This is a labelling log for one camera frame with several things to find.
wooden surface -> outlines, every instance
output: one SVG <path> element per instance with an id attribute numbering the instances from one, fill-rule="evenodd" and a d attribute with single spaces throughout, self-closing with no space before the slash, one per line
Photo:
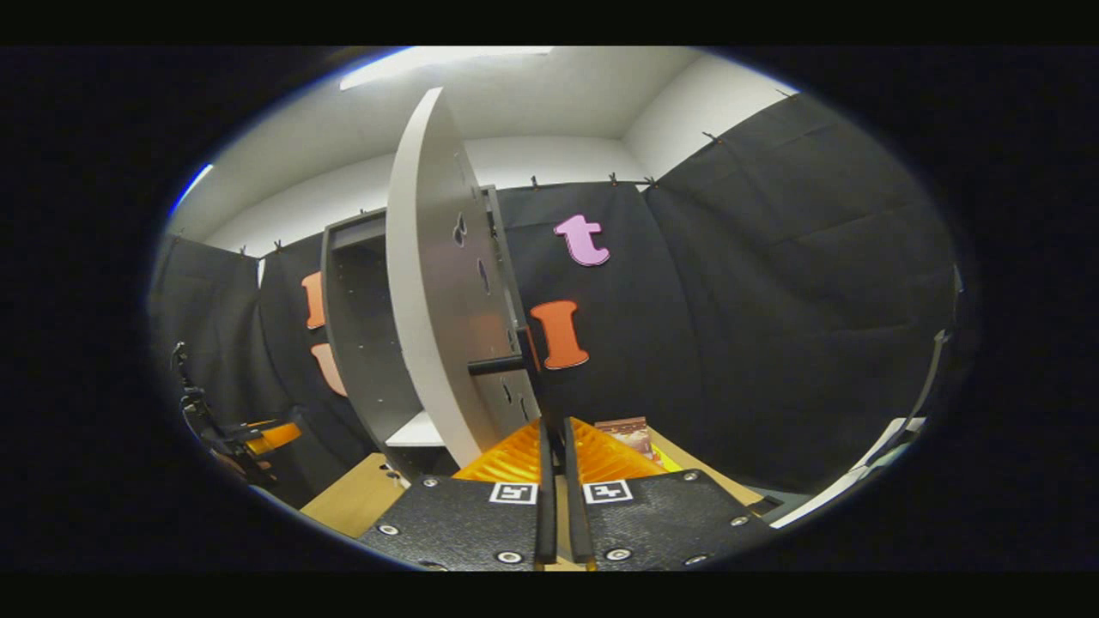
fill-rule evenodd
<path id="1" fill-rule="evenodd" d="M 301 512 L 352 538 L 362 537 L 404 493 L 396 479 L 379 470 L 381 453 L 371 453 L 340 481 L 301 507 Z"/>
<path id="2" fill-rule="evenodd" d="M 720 472 L 706 465 L 701 461 L 695 459 L 693 456 L 690 455 L 690 453 L 684 451 L 675 443 L 673 443 L 670 440 L 657 433 L 656 430 L 653 429 L 652 427 L 648 428 L 648 435 L 652 443 L 655 444 L 657 449 L 664 451 L 669 457 L 671 457 L 671 461 L 676 462 L 684 468 L 697 468 L 709 474 L 710 476 L 713 477 L 714 481 L 718 482 L 718 485 L 724 487 L 725 490 L 732 494 L 733 497 L 736 498 L 737 501 L 740 501 L 742 505 L 744 506 L 753 505 L 763 499 L 763 496 L 761 496 L 759 494 L 756 494 L 752 489 L 748 489 L 747 487 L 741 485 L 740 483 L 733 481 L 732 478 L 729 478 L 724 474 L 721 474 Z"/>

white board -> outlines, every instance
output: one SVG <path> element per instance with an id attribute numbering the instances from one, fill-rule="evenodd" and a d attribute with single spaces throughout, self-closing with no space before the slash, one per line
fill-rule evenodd
<path id="1" fill-rule="evenodd" d="M 443 89 L 429 90 L 393 159 L 386 263 L 404 363 L 459 466 L 534 418 L 525 372 L 468 372 L 473 361 L 518 353 L 487 211 Z"/>

white shelf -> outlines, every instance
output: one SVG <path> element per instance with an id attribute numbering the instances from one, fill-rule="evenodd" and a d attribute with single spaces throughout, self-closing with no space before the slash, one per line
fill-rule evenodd
<path id="1" fill-rule="evenodd" d="M 386 440 L 387 446 L 445 446 L 428 412 L 421 411 Z"/>

black fabric curtain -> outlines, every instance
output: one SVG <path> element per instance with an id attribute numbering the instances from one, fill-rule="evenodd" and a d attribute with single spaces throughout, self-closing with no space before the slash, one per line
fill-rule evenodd
<path id="1" fill-rule="evenodd" d="M 167 238 L 157 256 L 149 294 L 151 357 L 164 391 L 178 400 L 182 386 L 169 369 L 176 343 L 187 343 L 191 380 L 204 389 L 218 422 L 288 420 L 293 411 L 267 355 L 259 323 L 258 261 L 254 257 Z M 177 409 L 165 410 L 182 423 Z M 268 461 L 279 486 L 273 493 L 296 507 L 315 495 L 288 450 Z"/>
<path id="2" fill-rule="evenodd" d="M 259 320 L 275 374 L 288 397 L 302 409 L 309 429 L 288 451 L 314 494 L 324 490 L 378 449 L 346 397 L 333 391 L 310 350 L 328 343 L 324 327 L 307 327 L 309 302 L 302 279 L 321 269 L 323 234 L 315 234 L 265 256 L 259 288 Z"/>
<path id="3" fill-rule="evenodd" d="M 809 98 L 719 140 L 644 191 L 720 419 L 684 446 L 744 483 L 814 493 L 915 402 L 951 324 L 951 239 L 897 158 Z"/>

black rod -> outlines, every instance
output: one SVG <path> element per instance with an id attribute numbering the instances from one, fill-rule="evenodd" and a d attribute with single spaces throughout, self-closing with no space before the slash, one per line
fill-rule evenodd
<path id="1" fill-rule="evenodd" d="M 522 354 L 517 354 L 515 356 L 474 361 L 469 363 L 469 375 L 502 374 L 523 368 L 526 368 L 523 356 Z"/>

